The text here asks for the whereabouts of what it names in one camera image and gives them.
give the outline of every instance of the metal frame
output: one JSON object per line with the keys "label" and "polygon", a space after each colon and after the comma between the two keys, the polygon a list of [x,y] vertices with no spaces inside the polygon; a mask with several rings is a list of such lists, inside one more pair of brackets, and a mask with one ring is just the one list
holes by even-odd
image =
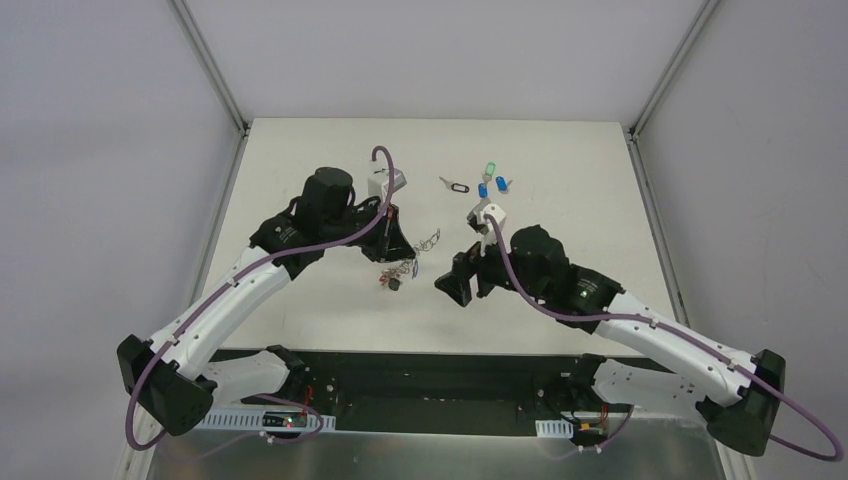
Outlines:
{"label": "metal frame", "polygon": [[247,121],[244,119],[244,115],[241,113],[241,109],[239,109],[238,103],[236,103],[233,93],[230,91],[230,87],[227,86],[224,75],[221,73],[218,63],[215,62],[215,57],[212,56],[212,52],[209,50],[209,45],[206,44],[203,34],[200,33],[200,28],[197,26],[197,22],[194,20],[194,15],[191,14],[191,9],[188,7],[186,0],[168,0],[168,4],[171,6],[177,21],[180,23],[180,28],[185,33],[189,46],[191,46],[192,51],[197,56],[198,63],[200,63],[201,68],[206,73],[209,84],[215,90],[224,109],[227,110],[230,120],[232,120],[239,135],[242,137],[246,136],[248,129]]}
{"label": "metal frame", "polygon": [[668,65],[666,65],[662,75],[660,75],[660,79],[657,81],[654,90],[651,92],[651,95],[648,96],[648,100],[642,107],[642,111],[640,111],[639,116],[636,117],[636,122],[634,122],[630,128],[630,134],[633,135],[633,138],[636,141],[639,140],[639,135],[651,120],[651,116],[654,114],[657,105],[659,105],[660,100],[665,97],[672,81],[677,76],[681,66],[689,57],[695,43],[707,28],[713,13],[721,2],[722,0],[704,0],[704,3],[701,4],[701,8],[695,15],[692,23],[689,24],[689,28],[686,30],[686,33],[683,35],[683,39],[680,40],[680,43],[671,55],[671,60],[669,60]]}
{"label": "metal frame", "polygon": [[[669,289],[674,315],[679,322],[687,326],[689,325],[689,321],[686,316],[677,276],[674,272],[669,254],[656,197],[639,152],[639,141],[641,133],[650,122],[659,103],[671,88],[674,79],[685,64],[685,61],[689,57],[689,54],[698,39],[708,27],[709,21],[713,17],[718,6],[721,4],[721,1],[722,0],[704,0],[695,18],[692,20],[692,23],[689,25],[685,35],[675,49],[671,59],[660,75],[657,84],[639,112],[637,119],[630,127],[625,129],[624,134],[631,161],[633,163],[633,169],[638,179],[639,191],[642,195],[645,211],[648,215],[648,222],[654,236],[657,254],[660,258],[660,266],[663,271],[666,285]],[[226,211],[226,207],[232,194],[235,179],[238,174],[245,146],[247,144],[250,128],[215,61],[208,44],[203,38],[187,1],[168,0],[168,3],[172,8],[181,29],[186,35],[186,40],[191,46],[192,51],[194,51],[198,59],[198,63],[201,68],[203,68],[210,85],[215,90],[215,93],[226,110],[227,115],[233,122],[233,126],[240,135],[239,144],[233,156],[233,162],[230,166],[227,174],[227,180],[220,195],[220,201],[216,206],[211,232],[209,233],[208,240],[204,245],[201,264],[195,275],[194,286],[191,292],[191,301],[194,301],[202,293],[203,285],[205,284],[214,247],[217,243],[218,235],[220,234],[223,223],[224,212]],[[153,420],[153,418],[143,409],[139,409],[136,412],[136,436],[140,438],[149,438],[157,430],[155,420]],[[756,473],[749,457],[729,450],[721,444],[716,444],[728,480],[756,480]],[[126,446],[120,463],[118,464],[115,478],[146,478],[153,457],[152,452],[153,449],[145,452],[135,452],[131,450],[129,446]]]}
{"label": "metal frame", "polygon": [[633,171],[636,174],[636,180],[639,184],[639,193],[642,195],[642,204],[645,206],[645,213],[648,215],[648,224],[651,227],[651,234],[654,237],[654,246],[657,248],[657,255],[660,257],[660,269],[665,278],[674,318],[678,323],[689,327],[689,317],[686,315],[686,308],[683,305],[683,295],[680,293],[680,285],[677,283],[677,275],[674,273],[674,265],[672,264],[668,243],[665,239],[659,207],[657,206],[654,191],[651,188],[651,182],[648,179],[648,173],[645,171],[642,156],[639,154],[639,145],[631,134],[625,133],[624,137],[627,142],[627,150],[630,152],[630,161],[633,163]]}

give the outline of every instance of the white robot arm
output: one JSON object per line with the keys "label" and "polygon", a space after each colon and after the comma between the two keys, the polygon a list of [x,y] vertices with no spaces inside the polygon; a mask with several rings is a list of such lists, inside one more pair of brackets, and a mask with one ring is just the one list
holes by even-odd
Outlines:
{"label": "white robot arm", "polygon": [[[118,360],[127,392],[133,392],[136,383],[142,384],[138,402],[166,432],[187,432],[212,407],[280,391],[290,373],[303,368],[302,362],[278,345],[246,358],[210,360],[256,307],[323,257],[323,251],[292,254],[265,263],[261,260],[277,252],[349,238],[376,221],[390,183],[384,177],[388,177],[387,171],[375,172],[369,178],[369,192],[375,195],[354,205],[350,175],[335,168],[319,168],[306,180],[300,197],[262,223],[250,237],[250,245],[210,293],[149,340],[130,335],[121,343]],[[395,170],[395,179],[402,181],[394,183],[393,191],[406,183],[399,170]],[[389,205],[376,227],[348,246],[359,247],[372,262],[414,258],[415,250],[404,238],[398,219],[397,206]],[[167,345],[170,348],[164,349],[150,370],[149,380],[139,382],[154,352]]]}
{"label": "white robot arm", "polygon": [[[515,232],[509,264],[504,263],[500,248],[505,246],[499,247],[491,225],[497,224],[500,230],[506,214],[493,203],[482,202],[467,220],[483,240],[454,256],[451,271],[436,280],[436,288],[466,306],[471,301],[472,277],[477,279],[477,297],[483,298],[496,286],[517,290],[514,275],[520,283],[519,293],[532,305],[544,305],[546,310],[573,319],[558,322],[626,345],[660,366],[637,368],[584,355],[567,380],[574,395],[688,418],[706,426],[730,448],[763,454],[779,400],[690,340],[718,349],[731,365],[756,372],[778,391],[783,388],[783,358],[768,350],[755,356],[730,348],[663,317],[618,282],[571,264],[562,243],[539,225]],[[628,315],[641,321],[620,318]]]}

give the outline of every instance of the metal chain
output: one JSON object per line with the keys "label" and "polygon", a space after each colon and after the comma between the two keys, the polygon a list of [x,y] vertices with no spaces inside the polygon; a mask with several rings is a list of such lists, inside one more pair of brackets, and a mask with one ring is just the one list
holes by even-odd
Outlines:
{"label": "metal chain", "polygon": [[413,245],[412,249],[415,250],[415,258],[404,260],[394,267],[389,267],[383,270],[381,282],[385,283],[385,281],[388,281],[389,278],[399,279],[402,275],[409,275],[412,272],[413,265],[418,261],[418,255],[421,254],[421,252],[429,252],[432,250],[436,243],[439,242],[439,238],[441,238],[441,236],[442,230],[438,228],[436,229],[436,233],[434,233],[430,238],[427,240],[421,240],[418,242],[418,245]]}

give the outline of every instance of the white table surface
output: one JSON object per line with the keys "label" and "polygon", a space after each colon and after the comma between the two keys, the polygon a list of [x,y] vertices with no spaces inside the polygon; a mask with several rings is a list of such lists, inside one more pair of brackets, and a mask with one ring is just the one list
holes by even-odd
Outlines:
{"label": "white table surface", "polygon": [[[433,287],[451,258],[480,237],[465,222],[478,203],[487,162],[513,180],[490,197],[508,214],[507,236],[541,224],[573,263],[621,282],[660,312],[671,306],[656,249],[617,123],[257,119],[227,207],[206,288],[223,275],[259,224],[300,195],[316,168],[339,167],[367,196],[374,145],[385,145],[408,185],[393,203],[410,243],[441,229],[420,258],[420,273],[397,292],[378,283],[384,268],[356,248],[336,248],[311,265],[239,327],[230,348],[501,354],[635,355],[632,350],[564,327],[501,289],[467,308]],[[469,185],[445,189],[439,176]]]}

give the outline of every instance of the white wall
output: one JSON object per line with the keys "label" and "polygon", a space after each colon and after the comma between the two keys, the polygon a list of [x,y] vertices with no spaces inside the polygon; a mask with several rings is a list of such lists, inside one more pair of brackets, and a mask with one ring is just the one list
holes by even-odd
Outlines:
{"label": "white wall", "polygon": [[187,299],[235,129],[164,0],[0,7],[0,478],[111,478],[115,348]]}
{"label": "white wall", "polygon": [[701,2],[189,1],[250,118],[624,123]]}
{"label": "white wall", "polygon": [[[848,3],[728,0],[642,142],[684,302],[848,441]],[[828,442],[782,407],[775,433]],[[770,445],[760,477],[846,478]]]}

